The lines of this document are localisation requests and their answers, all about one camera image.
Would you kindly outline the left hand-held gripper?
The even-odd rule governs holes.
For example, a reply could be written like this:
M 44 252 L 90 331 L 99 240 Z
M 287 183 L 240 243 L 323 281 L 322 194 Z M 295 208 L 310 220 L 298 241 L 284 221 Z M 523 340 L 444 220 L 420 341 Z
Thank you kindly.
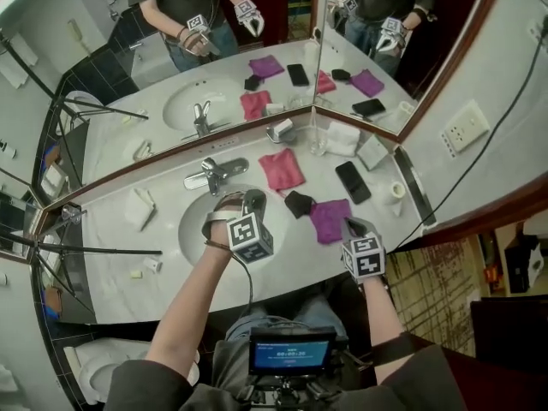
M 211 225 L 225 222 L 230 251 L 245 264 L 270 257 L 274 253 L 273 236 L 256 212 L 264 212 L 266 195 L 262 190 L 249 189 L 243 195 L 243 211 L 210 212 L 202 226 L 202 234 L 211 239 Z

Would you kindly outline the silver soap dish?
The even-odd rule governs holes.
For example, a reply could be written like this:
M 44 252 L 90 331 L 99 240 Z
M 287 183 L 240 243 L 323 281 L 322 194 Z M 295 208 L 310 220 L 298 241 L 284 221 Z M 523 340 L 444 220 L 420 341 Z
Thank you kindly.
M 277 124 L 278 123 L 271 125 L 266 129 L 266 135 L 271 140 L 272 143 L 288 144 L 296 138 L 295 125 L 294 125 L 294 127 L 288 133 L 284 134 L 281 139 L 278 139 L 273 133 L 273 128 Z

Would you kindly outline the person's right forearm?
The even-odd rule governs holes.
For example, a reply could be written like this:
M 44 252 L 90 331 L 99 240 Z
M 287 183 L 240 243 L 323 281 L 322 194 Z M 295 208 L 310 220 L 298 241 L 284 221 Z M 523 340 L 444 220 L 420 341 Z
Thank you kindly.
M 369 277 L 363 284 L 370 338 L 373 347 L 399 337 L 404 328 L 390 295 L 379 277 Z

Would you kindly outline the person's left hand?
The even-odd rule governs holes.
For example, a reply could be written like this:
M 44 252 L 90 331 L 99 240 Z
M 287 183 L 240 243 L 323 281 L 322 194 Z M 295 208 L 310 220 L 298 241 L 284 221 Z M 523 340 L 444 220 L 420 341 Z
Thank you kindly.
M 223 196 L 215 206 L 214 212 L 228 214 L 228 218 L 239 217 L 242 212 L 244 195 L 243 192 L 236 192 Z

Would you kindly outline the purple cloth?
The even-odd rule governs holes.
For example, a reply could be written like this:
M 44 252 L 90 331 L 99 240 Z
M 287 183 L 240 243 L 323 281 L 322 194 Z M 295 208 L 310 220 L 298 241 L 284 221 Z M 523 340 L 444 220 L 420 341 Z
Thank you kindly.
M 313 204 L 310 219 L 316 230 L 318 243 L 329 245 L 340 241 L 343 238 L 343 219 L 351 216 L 351 207 L 347 199 Z

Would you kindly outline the chrome faucet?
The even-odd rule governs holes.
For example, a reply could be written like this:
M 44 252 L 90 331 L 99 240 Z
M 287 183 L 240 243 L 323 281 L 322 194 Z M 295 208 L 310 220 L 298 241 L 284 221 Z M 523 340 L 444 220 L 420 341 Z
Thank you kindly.
M 243 174 L 248 169 L 249 162 L 245 158 L 235 158 L 221 164 L 206 158 L 201 162 L 200 172 L 187 176 L 183 185 L 187 190 L 208 187 L 210 194 L 217 196 L 225 180 Z

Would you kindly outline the white and green card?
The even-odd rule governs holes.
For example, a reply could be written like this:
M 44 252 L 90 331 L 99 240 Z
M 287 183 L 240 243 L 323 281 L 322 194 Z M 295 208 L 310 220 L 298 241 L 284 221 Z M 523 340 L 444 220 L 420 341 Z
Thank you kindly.
M 382 141 L 372 134 L 356 153 L 367 170 L 374 170 L 388 155 L 389 151 Z

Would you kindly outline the clear drinking glass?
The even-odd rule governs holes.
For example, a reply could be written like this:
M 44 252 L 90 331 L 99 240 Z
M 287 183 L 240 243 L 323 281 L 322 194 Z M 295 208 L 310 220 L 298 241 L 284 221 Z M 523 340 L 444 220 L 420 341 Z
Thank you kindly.
M 319 127 L 316 121 L 312 122 L 309 137 L 310 152 L 313 155 L 322 157 L 326 153 L 328 140 L 326 137 L 326 132 Z

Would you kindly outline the person's blue jeans legs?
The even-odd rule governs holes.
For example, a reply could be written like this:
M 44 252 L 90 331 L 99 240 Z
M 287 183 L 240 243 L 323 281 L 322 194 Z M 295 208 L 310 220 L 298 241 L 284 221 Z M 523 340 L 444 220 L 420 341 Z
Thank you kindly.
M 321 292 L 308 298 L 292 319 L 270 315 L 263 304 L 253 307 L 249 314 L 237 319 L 230 326 L 224 340 L 233 342 L 248 339 L 252 328 L 301 328 L 315 329 L 332 327 L 339 337 L 347 337 L 343 322 L 331 309 L 325 295 Z

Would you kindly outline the small folded white towel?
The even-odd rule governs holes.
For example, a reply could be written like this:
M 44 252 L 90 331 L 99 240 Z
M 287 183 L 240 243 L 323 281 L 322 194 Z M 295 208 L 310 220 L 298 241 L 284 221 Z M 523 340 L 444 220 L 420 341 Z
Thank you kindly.
M 142 231 L 155 211 L 150 193 L 142 188 L 132 188 L 125 201 L 124 217 L 137 231 Z

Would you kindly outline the chest mounted monitor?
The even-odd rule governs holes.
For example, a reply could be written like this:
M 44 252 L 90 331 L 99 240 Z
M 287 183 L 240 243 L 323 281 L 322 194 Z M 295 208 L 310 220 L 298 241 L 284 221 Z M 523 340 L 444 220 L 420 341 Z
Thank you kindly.
M 323 373 L 348 348 L 332 326 L 258 328 L 249 335 L 248 369 L 255 376 L 297 377 Z

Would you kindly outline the black tripod light stand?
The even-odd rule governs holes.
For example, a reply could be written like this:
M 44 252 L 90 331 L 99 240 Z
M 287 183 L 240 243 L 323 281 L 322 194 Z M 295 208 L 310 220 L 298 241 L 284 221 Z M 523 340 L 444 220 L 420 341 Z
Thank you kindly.
M 85 247 L 71 241 L 77 226 L 86 212 L 66 205 L 61 215 L 47 229 L 32 232 L 32 225 L 39 221 L 39 211 L 26 204 L 24 209 L 7 202 L 0 202 L 0 252 L 11 252 L 26 257 L 39 271 L 42 286 L 55 287 L 68 294 L 92 316 L 89 289 L 83 283 L 83 263 L 86 255 L 136 255 L 154 256 L 159 250 L 128 250 L 115 248 Z

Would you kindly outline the narrow wood framed mirror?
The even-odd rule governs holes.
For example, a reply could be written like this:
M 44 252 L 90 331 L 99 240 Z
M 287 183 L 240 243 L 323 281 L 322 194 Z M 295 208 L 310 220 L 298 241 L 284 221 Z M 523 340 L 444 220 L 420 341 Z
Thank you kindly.
M 323 0 L 313 103 L 406 135 L 464 58 L 493 0 Z

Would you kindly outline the person's dark grey shirt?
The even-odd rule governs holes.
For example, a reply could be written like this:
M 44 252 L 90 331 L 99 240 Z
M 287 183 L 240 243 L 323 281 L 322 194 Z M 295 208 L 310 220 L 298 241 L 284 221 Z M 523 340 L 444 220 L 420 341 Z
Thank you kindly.
M 217 343 L 212 383 L 192 386 L 149 360 L 127 360 L 112 375 L 104 411 L 248 411 L 239 396 L 247 380 L 248 340 Z M 450 366 L 436 345 L 413 354 L 381 384 L 337 392 L 315 411 L 468 411 Z

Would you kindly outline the cream wall power socket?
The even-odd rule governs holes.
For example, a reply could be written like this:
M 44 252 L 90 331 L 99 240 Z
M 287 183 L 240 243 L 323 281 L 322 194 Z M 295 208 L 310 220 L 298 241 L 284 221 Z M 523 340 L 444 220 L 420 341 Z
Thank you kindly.
M 483 111 L 474 99 L 470 99 L 449 120 L 441 138 L 450 156 L 454 158 L 489 130 L 490 125 Z

